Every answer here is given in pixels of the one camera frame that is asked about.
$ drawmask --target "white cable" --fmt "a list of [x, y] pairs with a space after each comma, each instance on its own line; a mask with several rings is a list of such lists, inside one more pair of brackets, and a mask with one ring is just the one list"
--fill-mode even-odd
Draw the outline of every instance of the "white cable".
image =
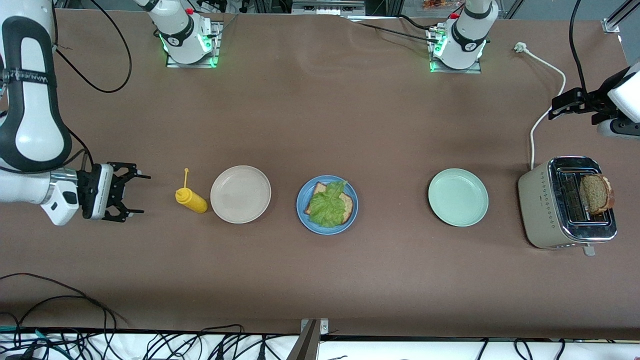
[[[513, 50], [516, 53], [525, 53], [528, 54], [529, 56], [531, 56], [532, 58], [540, 61], [541, 63], [545, 64], [546, 66], [550, 67], [551, 69], [554, 69], [555, 71], [557, 71], [561, 76], [562, 76], [562, 86], [560, 87], [560, 91], [558, 91], [558, 95], [560, 96], [562, 95], [562, 93], [564, 92], [564, 86], [566, 85], [566, 76], [564, 74], [564, 72], [562, 72], [560, 69], [558, 69], [557, 67], [549, 64], [548, 62], [546, 62], [545, 60], [542, 60], [541, 58], [537, 57], [536, 55], [533, 55], [532, 52], [530, 52], [527, 49], [527, 44], [523, 43], [523, 42], [519, 42], [516, 44], [516, 46], [514, 46]], [[535, 159], [536, 159], [536, 144], [535, 141], [533, 140], [533, 133], [536, 130], [536, 128], [538, 127], [538, 124], [542, 121], [542, 119], [544, 119], [545, 117], [547, 117], [547, 114], [551, 111], [551, 106], [549, 106], [549, 109], [547, 109], [544, 114], [542, 114], [542, 116], [538, 119], [538, 121], [536, 121], [535, 124], [533, 124], [531, 131], [529, 132], [529, 141], [531, 142], [531, 163], [529, 164], [529, 168], [530, 170], [533, 170], [533, 168], [535, 167]]]

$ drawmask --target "blue plate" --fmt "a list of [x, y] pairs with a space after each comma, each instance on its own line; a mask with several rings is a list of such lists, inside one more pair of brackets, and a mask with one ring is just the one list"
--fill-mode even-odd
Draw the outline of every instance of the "blue plate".
[[304, 224], [307, 229], [313, 231], [316, 234], [320, 235], [335, 235], [345, 231], [353, 221], [356, 219], [356, 215], [358, 214], [358, 196], [356, 195], [356, 191], [353, 189], [350, 183], [344, 187], [344, 193], [349, 195], [353, 199], [353, 212], [351, 213], [351, 217], [347, 220], [346, 223], [342, 225], [338, 225], [335, 227], [322, 227], [315, 222], [312, 222], [309, 219], [309, 215], [305, 214], [305, 209], [309, 205], [309, 201], [311, 201], [311, 196], [314, 194], [314, 188], [316, 187], [316, 183], [328, 184], [334, 181], [344, 181], [343, 178], [333, 176], [333, 175], [322, 175], [318, 177], [314, 177], [309, 180], [302, 189], [300, 189], [300, 193], [298, 193], [298, 200], [296, 201], [296, 208], [298, 210], [298, 217], [302, 224]]

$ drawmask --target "plate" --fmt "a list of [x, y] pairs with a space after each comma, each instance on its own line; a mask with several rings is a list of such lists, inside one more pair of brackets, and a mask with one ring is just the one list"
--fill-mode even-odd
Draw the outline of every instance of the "plate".
[[351, 186], [351, 183], [347, 183], [344, 186], [344, 193], [349, 195], [353, 199], [353, 212], [351, 213], [351, 217], [347, 220], [346, 223], [342, 225], [338, 225], [335, 227], [322, 227], [315, 222], [312, 222], [309, 219], [309, 215], [305, 214], [305, 209], [309, 205], [309, 201], [311, 201], [311, 196], [314, 194], [314, 188], [316, 187], [316, 183], [328, 184], [334, 181], [344, 181], [343, 178], [333, 175], [322, 175], [318, 177], [314, 177], [309, 180], [302, 189], [300, 189], [300, 193], [298, 193], [298, 200], [296, 201], [296, 209], [298, 210], [298, 218], [307, 229], [313, 231], [316, 234], [320, 235], [335, 235], [345, 231], [353, 221], [356, 219], [356, 215], [358, 214], [358, 196], [356, 195], [356, 191]]
[[461, 168], [450, 168], [431, 180], [429, 204], [447, 224], [471, 226], [486, 214], [489, 195], [477, 176]]
[[255, 167], [228, 168], [211, 187], [211, 206], [224, 221], [245, 224], [267, 210], [271, 201], [269, 179]]

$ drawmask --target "gray floor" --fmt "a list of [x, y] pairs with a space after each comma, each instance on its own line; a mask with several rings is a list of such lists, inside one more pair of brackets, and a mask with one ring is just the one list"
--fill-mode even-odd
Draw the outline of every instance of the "gray floor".
[[[96, 0], [107, 10], [139, 10], [133, 0]], [[514, 0], [502, 0], [508, 10]], [[403, 13], [411, 17], [446, 17], [450, 9], [428, 12], [422, 9], [423, 0], [405, 0]], [[601, 20], [608, 17], [624, 0], [583, 0], [578, 10], [579, 20]], [[525, 0], [514, 19], [568, 20], [575, 0]], [[95, 8], [89, 0], [70, 0], [70, 7]], [[640, 11], [629, 16], [620, 26], [622, 44], [630, 64], [640, 58]]]

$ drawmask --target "white plate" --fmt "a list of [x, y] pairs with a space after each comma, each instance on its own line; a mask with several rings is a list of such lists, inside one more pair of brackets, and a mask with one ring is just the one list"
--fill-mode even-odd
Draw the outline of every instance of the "white plate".
[[489, 195], [477, 176], [460, 168], [450, 168], [431, 180], [429, 204], [447, 224], [471, 226], [486, 214]]
[[228, 168], [211, 187], [211, 206], [224, 221], [245, 224], [267, 210], [271, 201], [269, 179], [255, 167]]

